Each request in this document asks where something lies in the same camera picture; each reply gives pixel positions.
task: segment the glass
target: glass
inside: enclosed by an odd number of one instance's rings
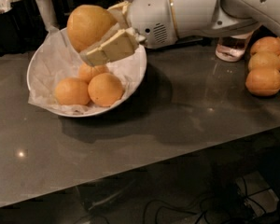
[[[226,62],[237,62],[245,54],[253,32],[244,35],[221,37],[217,42],[216,56]]]

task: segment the pile of oranges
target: pile of oranges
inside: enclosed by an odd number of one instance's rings
[[[112,106],[121,99],[123,85],[105,64],[90,66],[83,63],[76,77],[66,77],[55,87],[54,95],[59,105]]]
[[[245,86],[257,96],[280,92],[280,37],[264,36],[250,49]]]

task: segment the wire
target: wire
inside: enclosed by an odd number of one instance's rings
[[[251,201],[252,203],[256,204],[263,212],[263,214],[266,214],[267,211],[264,209],[264,207],[262,205],[260,205],[260,203],[256,202],[254,199],[250,198],[250,196],[248,196],[248,189],[247,189],[247,185],[245,182],[244,177],[242,176],[242,180],[244,183],[244,187],[245,187],[245,198],[248,199],[249,201]]]
[[[202,212],[202,214],[201,214],[201,215],[197,218],[197,220],[195,221],[195,224],[199,224],[200,220],[204,217],[204,215],[205,215],[206,212],[207,212],[207,211]]]
[[[267,214],[267,211],[264,209],[262,205],[260,205],[258,202],[256,202],[254,199],[250,197],[246,197],[248,200],[250,200],[252,203],[256,204],[263,212],[263,214]]]
[[[148,208],[150,207],[150,205],[152,203],[163,203],[165,205],[167,205],[167,208],[174,208],[174,209],[178,209],[178,210],[184,210],[184,211],[188,211],[190,208],[194,207],[196,204],[198,204],[198,201],[199,199],[206,195],[206,194],[211,194],[212,192],[211,191],[206,191],[206,192],[203,192],[201,194],[199,194],[197,197],[195,197],[193,199],[193,201],[191,201],[188,205],[184,206],[184,207],[177,207],[177,206],[173,206],[172,204],[170,203],[167,203],[163,200],[160,200],[160,199],[153,199],[151,201],[149,201],[145,207],[144,207],[144,211],[143,211],[143,214],[142,214],[142,224],[146,224],[146,215],[147,215],[147,210]]]
[[[158,224],[158,216],[159,216],[159,212],[162,210],[162,209],[167,209],[167,210],[171,210],[171,211],[175,211],[175,212],[179,212],[179,213],[187,213],[187,214],[191,214],[191,215],[197,215],[197,213],[194,213],[194,212],[191,212],[191,211],[187,211],[187,210],[183,210],[181,208],[178,208],[178,207],[167,207],[167,206],[161,206],[158,208],[157,212],[156,212],[156,216],[155,216],[155,224]]]
[[[85,218],[86,218],[87,220],[89,220],[89,221],[93,221],[93,220],[95,220],[96,218],[101,218],[101,219],[103,219],[103,220],[105,221],[106,224],[110,224],[109,220],[108,220],[106,217],[100,216],[100,215],[96,215],[96,216],[94,216],[94,217],[91,217],[90,214],[87,214],[87,215],[85,215],[85,216],[79,218],[79,219],[78,219],[77,221],[75,221],[73,224],[78,224],[80,221],[82,221],[82,220],[85,219]]]
[[[205,220],[206,224],[211,224],[211,223],[208,221],[208,219],[206,218],[206,212],[204,213],[204,220]]]

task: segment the countertop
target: countertop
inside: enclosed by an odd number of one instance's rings
[[[251,95],[215,47],[149,50],[132,97],[83,119],[28,104],[32,52],[0,57],[0,207],[280,127],[280,93]]]

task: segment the white paper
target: white paper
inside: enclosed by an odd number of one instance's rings
[[[112,106],[99,107],[92,102],[89,105],[59,105],[54,97],[56,85],[63,78],[77,77],[82,63],[68,40],[66,29],[51,30],[29,64],[28,103],[67,117],[87,117],[104,113],[120,105],[134,93],[146,71],[147,56],[144,48],[139,47],[133,56],[107,64],[110,72],[121,80],[125,89],[121,100]]]

